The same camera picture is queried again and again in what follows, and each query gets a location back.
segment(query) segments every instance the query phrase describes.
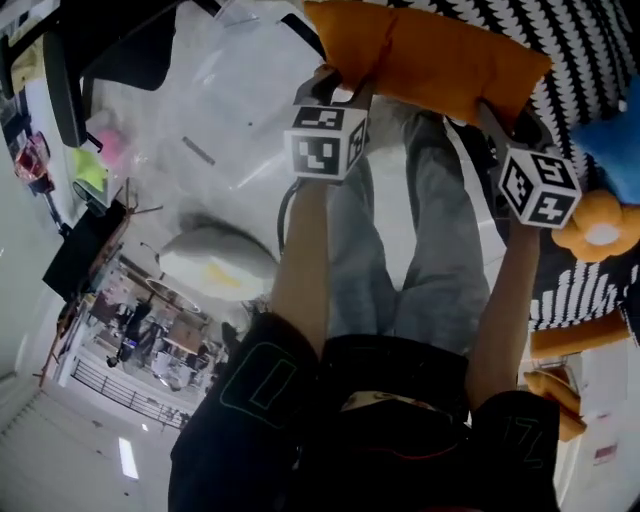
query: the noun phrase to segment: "pink object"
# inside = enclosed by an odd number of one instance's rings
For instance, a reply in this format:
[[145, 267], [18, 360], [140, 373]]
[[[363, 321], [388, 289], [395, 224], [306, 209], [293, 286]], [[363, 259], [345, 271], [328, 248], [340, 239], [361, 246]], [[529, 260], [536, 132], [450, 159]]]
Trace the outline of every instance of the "pink object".
[[122, 135], [116, 130], [105, 129], [98, 133], [97, 139], [102, 142], [100, 158], [105, 164], [105, 167], [108, 169], [116, 168], [120, 157], [126, 149]]
[[41, 132], [35, 133], [27, 139], [24, 147], [18, 152], [14, 172], [27, 185], [46, 175], [53, 190], [53, 183], [47, 171], [49, 157], [49, 146], [44, 135]]

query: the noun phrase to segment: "orange plush toy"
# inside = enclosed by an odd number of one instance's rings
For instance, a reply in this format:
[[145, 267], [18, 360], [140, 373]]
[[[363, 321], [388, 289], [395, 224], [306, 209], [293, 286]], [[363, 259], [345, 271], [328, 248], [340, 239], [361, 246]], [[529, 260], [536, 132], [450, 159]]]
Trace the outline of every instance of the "orange plush toy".
[[640, 206], [621, 205], [606, 190], [592, 190], [582, 197], [567, 225], [551, 236], [587, 263], [618, 256], [640, 240]]
[[365, 2], [305, 2], [327, 63], [354, 89], [377, 92], [479, 126], [486, 100], [512, 127], [551, 59], [511, 39], [418, 9]]

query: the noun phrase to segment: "yellow-green object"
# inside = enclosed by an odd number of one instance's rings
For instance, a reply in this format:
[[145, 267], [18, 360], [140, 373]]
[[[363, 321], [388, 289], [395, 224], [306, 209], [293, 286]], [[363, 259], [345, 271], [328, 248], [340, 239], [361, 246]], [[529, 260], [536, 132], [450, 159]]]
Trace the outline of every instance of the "yellow-green object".
[[86, 181], [98, 192], [104, 192], [107, 170], [100, 165], [95, 155], [84, 149], [74, 149], [73, 160], [76, 164], [76, 179]]
[[209, 263], [205, 267], [206, 276], [213, 281], [214, 284], [230, 286], [231, 288], [242, 288], [242, 283], [231, 277], [219, 265]]
[[[40, 23], [41, 18], [34, 16], [29, 18], [24, 25], [9, 39], [9, 46], [14, 46], [25, 34]], [[27, 82], [44, 76], [43, 39], [39, 37], [29, 46], [11, 65], [11, 80], [13, 93], [18, 94]]]

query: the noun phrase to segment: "black cable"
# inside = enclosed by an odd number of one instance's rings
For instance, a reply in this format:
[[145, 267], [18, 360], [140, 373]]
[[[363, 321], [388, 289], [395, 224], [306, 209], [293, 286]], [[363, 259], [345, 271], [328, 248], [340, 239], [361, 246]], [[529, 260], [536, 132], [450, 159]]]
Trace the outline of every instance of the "black cable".
[[297, 179], [293, 184], [287, 189], [284, 193], [284, 197], [280, 202], [280, 209], [278, 210], [278, 220], [277, 220], [277, 231], [278, 231], [278, 250], [280, 251], [280, 256], [284, 252], [284, 219], [287, 216], [287, 210], [289, 209], [289, 203], [291, 202], [291, 198], [298, 191], [302, 185], [302, 180]]
[[322, 57], [322, 60], [327, 60], [327, 55], [322, 46], [322, 42], [320, 42], [318, 34], [316, 34], [304, 21], [298, 18], [298, 16], [293, 13], [289, 13], [280, 21], [306, 41], [306, 43], [311, 46], [311, 48], [313, 48], [320, 57]]

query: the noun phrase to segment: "black chair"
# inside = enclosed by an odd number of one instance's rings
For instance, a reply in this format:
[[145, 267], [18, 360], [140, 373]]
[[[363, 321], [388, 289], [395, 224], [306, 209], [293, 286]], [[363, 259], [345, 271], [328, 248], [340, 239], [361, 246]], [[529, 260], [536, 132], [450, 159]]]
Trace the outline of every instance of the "black chair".
[[[60, 7], [31, 29], [15, 45], [0, 38], [0, 86], [14, 95], [11, 66], [43, 37], [44, 65], [53, 112], [62, 142], [79, 147], [89, 139], [80, 79], [99, 78], [139, 89], [158, 89], [171, 64], [177, 6], [185, 0], [111, 0], [95, 12], [85, 0], [62, 0]], [[195, 0], [215, 15], [215, 0]]]

